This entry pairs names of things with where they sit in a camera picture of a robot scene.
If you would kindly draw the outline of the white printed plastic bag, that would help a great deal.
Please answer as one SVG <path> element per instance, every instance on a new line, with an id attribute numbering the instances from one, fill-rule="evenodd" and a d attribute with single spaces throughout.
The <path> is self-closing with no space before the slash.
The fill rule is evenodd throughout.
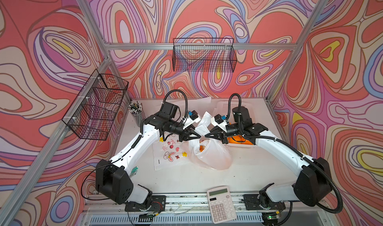
<path id="1" fill-rule="evenodd" d="M 212 170 L 226 170 L 232 165 L 230 151 L 220 141 L 205 138 L 209 133 L 208 126 L 211 124 L 212 115 L 207 111 L 195 128 L 195 132 L 201 135 L 200 139 L 188 141 L 190 161 L 200 167 Z M 199 151 L 199 146 L 205 145 L 203 152 Z"/>

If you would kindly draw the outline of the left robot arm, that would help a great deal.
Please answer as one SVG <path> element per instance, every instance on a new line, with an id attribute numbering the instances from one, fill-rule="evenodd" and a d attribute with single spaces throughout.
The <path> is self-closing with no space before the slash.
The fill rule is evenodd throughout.
<path id="1" fill-rule="evenodd" d="M 165 132 L 175 134 L 179 141 L 199 139 L 193 123 L 200 121 L 198 113 L 186 111 L 180 122 L 174 120 L 179 107 L 170 102 L 164 102 L 160 110 L 147 117 L 140 125 L 139 133 L 119 153 L 110 160 L 101 160 L 96 166 L 95 189 L 117 204 L 136 203 L 149 208 L 152 202 L 152 191 L 131 180 L 132 172 L 137 161 L 147 149 L 164 135 Z"/>

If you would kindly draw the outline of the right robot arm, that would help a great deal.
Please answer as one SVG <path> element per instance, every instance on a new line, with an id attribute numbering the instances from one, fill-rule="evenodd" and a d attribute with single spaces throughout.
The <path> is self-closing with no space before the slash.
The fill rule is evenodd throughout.
<path id="1" fill-rule="evenodd" d="M 282 162 L 296 176 L 296 181 L 282 185 L 270 183 L 259 191 L 258 200 L 264 209 L 282 201 L 302 202 L 306 206 L 318 206 L 324 211 L 338 214 L 343 210 L 343 199 L 332 180 L 330 166 L 324 158 L 304 154 L 274 135 L 266 126 L 254 123 L 244 106 L 232 110 L 234 124 L 228 116 L 217 114 L 209 122 L 213 125 L 205 136 L 228 143 L 229 138 L 241 136 Z"/>

